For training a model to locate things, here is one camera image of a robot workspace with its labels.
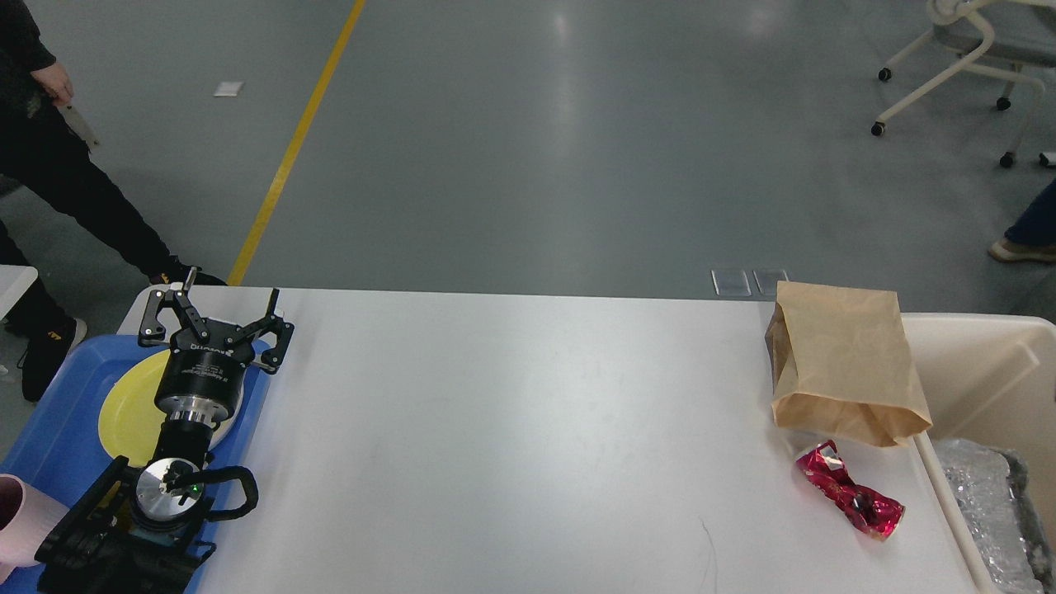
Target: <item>person's leg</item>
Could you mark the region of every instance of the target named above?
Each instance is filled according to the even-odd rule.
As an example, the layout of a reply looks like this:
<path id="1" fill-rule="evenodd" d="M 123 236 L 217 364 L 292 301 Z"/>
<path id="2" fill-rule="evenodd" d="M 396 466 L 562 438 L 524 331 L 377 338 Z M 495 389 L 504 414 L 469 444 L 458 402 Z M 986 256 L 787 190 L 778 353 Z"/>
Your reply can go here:
<path id="1" fill-rule="evenodd" d="M 120 189 L 89 160 L 88 147 L 53 108 L 12 123 L 3 133 L 0 172 L 70 215 L 147 276 L 171 266 L 168 246 Z"/>
<path id="2" fill-rule="evenodd" d="M 1056 180 L 1034 199 L 1004 238 L 989 247 L 1002 262 L 1056 262 Z"/>
<path id="3" fill-rule="evenodd" d="M 0 221 L 0 264 L 29 266 Z M 29 338 L 22 359 L 22 396 L 37 402 L 51 385 L 70 349 L 88 333 L 88 326 L 62 311 L 38 278 L 7 312 L 7 320 Z"/>
<path id="4" fill-rule="evenodd" d="M 0 221 L 0 264 L 31 265 L 7 235 L 3 221 Z M 67 317 L 62 308 L 44 290 L 44 283 L 39 278 L 33 281 L 6 315 L 7 321 L 26 336 L 44 334 L 60 326 Z"/>
<path id="5" fill-rule="evenodd" d="M 1056 180 L 1041 190 L 1016 223 L 1004 231 L 1004 237 L 1022 245 L 1056 243 Z"/>

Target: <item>white chair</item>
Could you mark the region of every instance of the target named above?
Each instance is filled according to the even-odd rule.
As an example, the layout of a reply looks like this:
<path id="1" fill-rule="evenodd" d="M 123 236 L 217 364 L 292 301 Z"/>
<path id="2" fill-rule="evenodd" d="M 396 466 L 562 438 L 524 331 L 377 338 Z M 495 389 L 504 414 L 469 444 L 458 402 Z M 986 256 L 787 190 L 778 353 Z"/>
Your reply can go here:
<path id="1" fill-rule="evenodd" d="M 1021 71 L 1024 66 L 1056 68 L 1056 0 L 927 0 L 926 7 L 932 26 L 887 60 L 878 77 L 884 82 L 890 80 L 894 66 L 931 40 L 958 54 L 960 59 L 880 114 L 872 125 L 872 134 L 883 135 L 891 117 L 958 72 L 975 72 L 1007 81 L 997 100 L 1000 111 L 1012 106 L 1008 95 L 1017 82 L 1023 82 L 1034 90 L 1034 100 L 1000 159 L 1002 167 L 1012 167 L 1045 91 L 1041 80 Z M 978 63 L 983 58 L 1006 63 L 1010 70 Z"/>

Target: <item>table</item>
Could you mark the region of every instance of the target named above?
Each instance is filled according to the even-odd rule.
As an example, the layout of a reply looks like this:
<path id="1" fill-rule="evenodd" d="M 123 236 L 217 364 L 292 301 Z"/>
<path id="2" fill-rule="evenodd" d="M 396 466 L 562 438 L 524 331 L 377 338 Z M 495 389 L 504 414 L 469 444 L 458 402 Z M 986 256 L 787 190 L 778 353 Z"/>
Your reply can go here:
<path id="1" fill-rule="evenodd" d="M 191 298 L 245 323 L 268 291 Z M 794 469 L 814 438 L 771 419 L 772 303 L 286 289 L 279 308 L 297 330 L 244 460 L 261 503 L 203 593 L 975 591 L 916 446 L 838 443 L 907 507 L 886 543 Z"/>
<path id="2" fill-rule="evenodd" d="M 0 264 L 0 316 L 7 312 L 37 280 L 37 268 Z"/>

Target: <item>chair leg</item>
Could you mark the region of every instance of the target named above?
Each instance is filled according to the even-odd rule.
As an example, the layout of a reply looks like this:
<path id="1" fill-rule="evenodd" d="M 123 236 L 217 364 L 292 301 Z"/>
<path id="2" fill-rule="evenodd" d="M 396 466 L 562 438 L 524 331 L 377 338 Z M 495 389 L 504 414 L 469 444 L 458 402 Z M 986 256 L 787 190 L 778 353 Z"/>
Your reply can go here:
<path id="1" fill-rule="evenodd" d="M 981 43 L 979 43 L 979 47 L 968 52 L 967 55 L 954 62 L 953 66 L 950 66 L 946 70 L 937 74 L 932 79 L 921 85 L 920 88 L 918 88 L 912 93 L 909 93 L 908 95 L 903 97 L 902 100 L 891 106 L 887 111 L 878 115 L 876 122 L 872 126 L 872 134 L 874 136 L 880 136 L 881 134 L 884 133 L 884 128 L 888 119 L 893 117 L 900 111 L 906 109 L 906 107 L 914 103 L 917 99 L 930 93 L 936 87 L 942 85 L 947 79 L 949 79 L 949 77 L 954 76 L 958 72 L 961 72 L 962 70 L 965 70 L 968 66 L 972 66 L 973 62 L 978 60 L 980 57 L 982 57 L 983 54 L 989 51 L 991 45 L 994 44 L 994 27 L 991 26 L 991 24 L 986 21 L 986 19 L 984 19 L 981 15 L 979 15 L 979 13 L 968 13 L 964 18 L 973 25 L 975 25 L 976 29 L 978 29 L 983 34 L 983 40 Z"/>
<path id="2" fill-rule="evenodd" d="M 1011 63 L 1011 64 L 1008 64 L 1008 69 L 1012 70 L 1012 72 L 1015 72 L 1016 74 L 1019 74 L 1020 72 L 1023 71 L 1023 64 Z M 997 109 L 998 109 L 998 111 L 1004 111 L 1004 110 L 1008 109 L 1010 107 L 1012 107 L 1012 101 L 1008 99 L 1008 97 L 1012 95 L 1012 90 L 1015 87 L 1016 87 L 1016 81 L 1015 80 L 1010 80 L 1004 86 L 1004 91 L 1001 93 L 1001 96 L 998 97 L 998 99 L 997 99 Z"/>
<path id="3" fill-rule="evenodd" d="M 913 39 L 911 43 L 903 48 L 898 54 L 894 54 L 893 56 L 890 57 L 890 59 L 884 62 L 884 68 L 880 70 L 880 74 L 878 74 L 876 77 L 883 80 L 884 82 L 890 80 L 891 69 L 894 68 L 895 64 L 906 59 L 906 57 L 908 57 L 909 54 L 912 54 L 917 50 L 920 50 L 922 45 L 931 41 L 931 39 L 934 38 L 935 38 L 935 30 L 928 27 L 928 30 L 925 31 L 920 37 Z"/>
<path id="4" fill-rule="evenodd" d="M 1034 90 L 1034 101 L 1031 104 L 1030 109 L 1026 110 L 1026 115 L 1023 116 L 1023 120 L 1019 124 L 1019 128 L 1016 130 L 1016 135 L 1013 136 L 1013 141 L 1007 152 L 1005 152 L 1004 156 L 1001 157 L 1001 165 L 1012 167 L 1012 164 L 1015 163 L 1016 150 L 1019 148 L 1019 145 L 1023 142 L 1023 136 L 1026 134 L 1026 128 L 1031 125 L 1031 119 L 1034 118 L 1034 114 L 1037 113 L 1038 108 L 1041 107 L 1041 97 L 1045 94 L 1045 86 L 1041 82 L 1041 80 L 1034 78 L 1033 76 L 1026 76 L 1025 74 L 1020 74 L 1018 72 L 1008 72 L 1006 70 L 989 66 L 968 64 L 964 70 L 982 74 L 984 76 L 999 78 L 1001 80 L 1007 80 L 1008 82 L 1030 85 Z"/>

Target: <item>red wrapper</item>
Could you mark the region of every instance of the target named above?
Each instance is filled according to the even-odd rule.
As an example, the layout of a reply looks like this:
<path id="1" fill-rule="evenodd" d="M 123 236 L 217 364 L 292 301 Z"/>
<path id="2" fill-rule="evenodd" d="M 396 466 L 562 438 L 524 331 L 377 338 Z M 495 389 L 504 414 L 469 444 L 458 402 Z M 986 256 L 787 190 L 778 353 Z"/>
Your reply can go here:
<path id="1" fill-rule="evenodd" d="M 890 497 L 854 484 L 832 440 L 799 457 L 795 465 L 847 515 L 854 527 L 876 540 L 887 540 L 906 511 Z"/>

